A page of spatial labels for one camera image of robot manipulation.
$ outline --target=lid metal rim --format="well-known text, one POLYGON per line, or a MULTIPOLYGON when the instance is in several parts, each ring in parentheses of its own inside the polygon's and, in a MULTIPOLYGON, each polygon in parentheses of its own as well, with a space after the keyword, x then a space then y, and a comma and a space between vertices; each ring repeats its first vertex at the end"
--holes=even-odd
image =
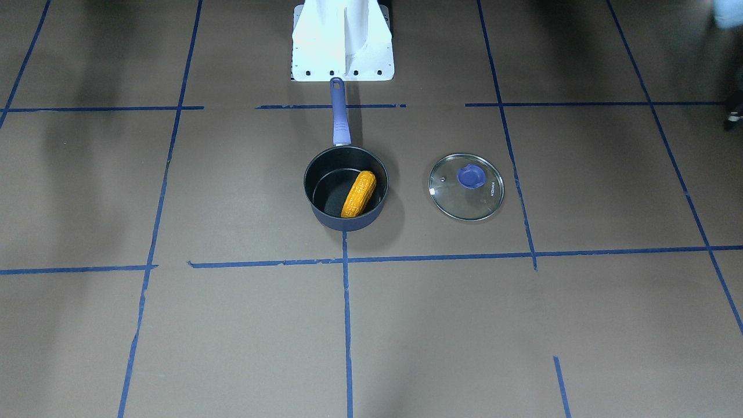
POLYGON ((428 178, 428 187, 429 187, 429 189, 431 189, 433 187, 433 185, 434 185, 434 181, 433 181, 433 177, 432 177, 433 172, 436 171, 436 169, 439 168, 442 164, 447 163, 448 161, 451 161, 451 160, 455 160, 457 158, 471 158, 471 159, 473 159, 473 160, 475 160, 475 161, 483 164, 487 168, 491 169, 493 171, 493 173, 495 173, 496 179, 498 179, 498 185, 500 186, 500 191, 501 191, 501 193, 499 193, 498 204, 496 205, 496 208, 493 209, 488 215, 485 215, 485 216, 480 217, 480 218, 461 218, 459 216, 452 215, 451 213, 449 213, 448 211, 446 211, 444 208, 442 208, 441 205, 436 201, 436 199, 433 198, 433 195, 430 195, 431 196, 431 200, 436 205, 436 207, 439 208, 439 209, 441 209, 441 211, 444 212, 446 215, 448 215, 448 216, 450 216, 450 217, 452 217, 454 219, 460 220, 460 221, 477 222, 477 221, 482 221, 483 219, 490 218, 492 215, 495 215, 496 212, 498 212, 498 209, 501 208, 501 205, 503 205, 503 198, 505 197, 505 191, 503 190, 503 176, 501 176, 501 173, 498 171, 498 169, 496 169, 490 162, 488 162, 486 159, 484 159, 482 157, 479 157, 477 155, 469 154, 469 153, 466 153, 466 152, 458 152, 456 154, 450 154, 450 155, 447 155, 446 157, 443 157, 436 164, 434 164, 433 168, 431 169, 431 175, 429 175, 429 178, 428 178))

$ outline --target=yellow corn cob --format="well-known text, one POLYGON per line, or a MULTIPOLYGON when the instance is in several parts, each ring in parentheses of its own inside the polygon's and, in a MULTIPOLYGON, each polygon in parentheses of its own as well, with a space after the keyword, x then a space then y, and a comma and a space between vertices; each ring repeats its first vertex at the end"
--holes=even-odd
POLYGON ((351 191, 345 198, 343 209, 340 211, 341 218, 353 218, 363 213, 366 203, 372 197, 372 192, 377 186, 377 178, 371 171, 362 171, 356 177, 351 191))

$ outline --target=lid knob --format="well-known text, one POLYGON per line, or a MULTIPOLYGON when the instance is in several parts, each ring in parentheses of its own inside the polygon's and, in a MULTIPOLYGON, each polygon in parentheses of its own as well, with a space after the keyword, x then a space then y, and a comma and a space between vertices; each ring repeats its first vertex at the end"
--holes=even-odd
POLYGON ((485 171, 476 164, 467 164, 457 171, 459 184, 468 189, 476 189, 485 184, 485 171))

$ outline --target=pot lid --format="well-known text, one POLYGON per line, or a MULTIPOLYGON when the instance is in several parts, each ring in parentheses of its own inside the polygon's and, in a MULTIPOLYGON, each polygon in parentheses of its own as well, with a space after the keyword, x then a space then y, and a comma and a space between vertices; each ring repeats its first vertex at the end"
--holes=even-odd
POLYGON ((484 158, 473 154, 448 155, 433 166, 428 189, 445 214, 463 221, 479 221, 503 203, 503 178, 484 158))

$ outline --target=pot handle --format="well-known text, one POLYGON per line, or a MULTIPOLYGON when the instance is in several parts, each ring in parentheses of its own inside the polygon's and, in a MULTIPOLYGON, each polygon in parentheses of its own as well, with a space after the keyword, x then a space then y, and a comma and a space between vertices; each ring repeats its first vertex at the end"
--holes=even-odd
POLYGON ((333 145, 349 145, 351 133, 345 109, 345 85, 339 77, 330 79, 330 98, 333 103, 333 145))

